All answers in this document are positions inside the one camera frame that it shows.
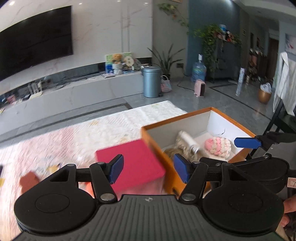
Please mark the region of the person right hand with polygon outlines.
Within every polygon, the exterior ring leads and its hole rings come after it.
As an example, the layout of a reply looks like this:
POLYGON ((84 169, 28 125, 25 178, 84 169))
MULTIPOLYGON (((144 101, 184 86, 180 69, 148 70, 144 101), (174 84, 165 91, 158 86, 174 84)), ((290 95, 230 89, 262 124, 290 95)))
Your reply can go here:
POLYGON ((284 215, 281 219, 280 225, 282 227, 285 227, 290 221, 290 218, 288 217, 288 213, 292 213, 296 211, 296 196, 294 195, 286 199, 283 202, 283 205, 284 205, 284 215))

